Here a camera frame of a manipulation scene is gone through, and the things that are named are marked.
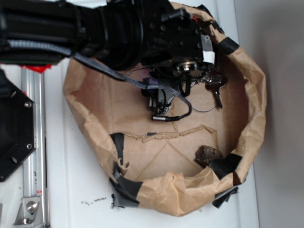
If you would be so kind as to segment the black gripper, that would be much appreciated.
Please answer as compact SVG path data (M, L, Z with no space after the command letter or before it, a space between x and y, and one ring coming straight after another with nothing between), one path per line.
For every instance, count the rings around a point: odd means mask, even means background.
M214 66L212 41L184 8L167 0L142 1L145 52L140 63L175 77L205 76Z

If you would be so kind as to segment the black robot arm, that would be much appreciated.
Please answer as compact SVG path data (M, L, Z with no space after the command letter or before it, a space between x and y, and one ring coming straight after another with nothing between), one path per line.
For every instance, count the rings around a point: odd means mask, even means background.
M87 8L64 0L3 0L0 3L0 61L43 66L64 55L20 48L14 40L45 42L94 57L123 71L143 66L184 68L195 76L214 65L211 40L193 13L167 0L112 0Z

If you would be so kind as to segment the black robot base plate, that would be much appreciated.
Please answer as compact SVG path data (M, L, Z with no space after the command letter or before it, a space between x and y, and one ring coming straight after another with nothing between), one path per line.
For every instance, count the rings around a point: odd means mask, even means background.
M1 70L0 181L5 182L34 149L34 102Z

